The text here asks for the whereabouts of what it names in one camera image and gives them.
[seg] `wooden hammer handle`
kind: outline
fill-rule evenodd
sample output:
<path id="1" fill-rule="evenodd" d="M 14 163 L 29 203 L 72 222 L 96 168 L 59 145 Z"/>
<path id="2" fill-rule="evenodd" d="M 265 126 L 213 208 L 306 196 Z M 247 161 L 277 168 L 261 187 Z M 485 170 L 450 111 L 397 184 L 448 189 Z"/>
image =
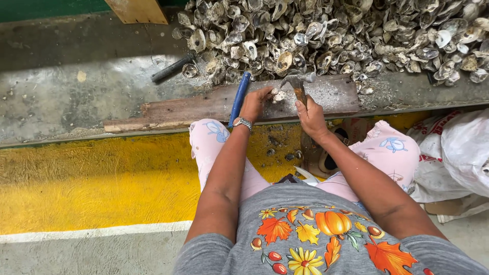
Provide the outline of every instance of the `wooden hammer handle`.
<path id="1" fill-rule="evenodd" d="M 300 100 L 302 103 L 304 103 L 304 106 L 306 106 L 306 110 L 307 110 L 306 93 L 301 88 L 294 88 L 294 93 L 295 96 L 297 97 L 297 100 Z"/>

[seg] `hammer head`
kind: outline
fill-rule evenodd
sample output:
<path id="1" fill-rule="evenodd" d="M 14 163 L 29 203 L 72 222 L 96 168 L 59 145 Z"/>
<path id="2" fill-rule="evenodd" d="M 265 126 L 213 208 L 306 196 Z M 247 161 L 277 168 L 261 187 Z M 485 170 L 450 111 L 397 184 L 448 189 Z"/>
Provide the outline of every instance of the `hammer head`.
<path id="1" fill-rule="evenodd" d="M 289 82 L 292 88 L 300 88 L 304 81 L 308 83 L 312 83 L 316 81 L 316 73 L 308 72 L 306 74 L 298 73 L 298 74 L 289 74 L 282 80 L 282 84 L 280 87 L 285 85 L 285 83 Z"/>

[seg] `pink pajama pants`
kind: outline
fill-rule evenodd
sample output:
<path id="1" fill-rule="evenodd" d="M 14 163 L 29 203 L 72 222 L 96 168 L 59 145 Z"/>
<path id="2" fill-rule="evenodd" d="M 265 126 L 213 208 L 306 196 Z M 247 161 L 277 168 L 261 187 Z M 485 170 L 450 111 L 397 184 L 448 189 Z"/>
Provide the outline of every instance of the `pink pajama pants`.
<path id="1" fill-rule="evenodd" d="M 213 119 L 193 122 L 189 129 L 192 158 L 197 161 L 200 190 L 202 191 L 214 160 L 229 137 L 229 131 L 222 123 Z M 412 138 L 401 134 L 389 126 L 387 122 L 381 120 L 368 132 L 364 141 L 350 145 L 349 148 L 391 177 L 404 191 L 407 191 L 413 180 L 414 171 L 418 167 L 420 155 L 420 149 Z M 270 183 L 258 173 L 246 158 L 241 202 L 268 186 Z M 332 175 L 316 187 L 363 207 L 341 172 Z"/>

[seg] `pile of oyster shells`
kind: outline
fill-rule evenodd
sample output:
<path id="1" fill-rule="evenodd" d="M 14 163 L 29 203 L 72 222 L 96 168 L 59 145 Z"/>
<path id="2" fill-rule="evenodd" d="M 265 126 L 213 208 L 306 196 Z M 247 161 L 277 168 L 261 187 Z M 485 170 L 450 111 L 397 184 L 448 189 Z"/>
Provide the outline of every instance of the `pile of oyster shells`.
<path id="1" fill-rule="evenodd" d="M 215 85 L 247 70 L 252 80 L 291 70 L 352 72 L 358 91 L 385 68 L 433 72 L 453 86 L 459 70 L 480 83 L 489 69 L 489 0 L 190 0 L 178 13 L 175 39 L 208 64 Z M 183 70 L 193 77 L 198 70 Z"/>

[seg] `hand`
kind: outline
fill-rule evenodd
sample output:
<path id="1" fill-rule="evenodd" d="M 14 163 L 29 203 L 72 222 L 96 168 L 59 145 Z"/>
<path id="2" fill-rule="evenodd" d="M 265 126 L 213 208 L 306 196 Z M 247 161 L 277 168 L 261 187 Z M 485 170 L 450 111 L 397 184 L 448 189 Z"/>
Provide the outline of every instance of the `hand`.
<path id="1" fill-rule="evenodd" d="M 272 86 L 268 86 L 247 94 L 246 97 L 244 97 L 240 117 L 254 124 L 258 119 L 258 116 L 263 114 L 263 106 L 265 102 L 273 97 L 273 95 L 270 94 L 272 89 Z"/>
<path id="2" fill-rule="evenodd" d="M 304 103 L 297 100 L 295 106 L 297 107 L 297 113 L 299 114 L 299 120 L 301 121 L 302 129 L 316 142 L 331 132 L 326 127 L 324 121 L 323 107 L 316 102 L 310 95 L 307 97 L 307 110 Z"/>

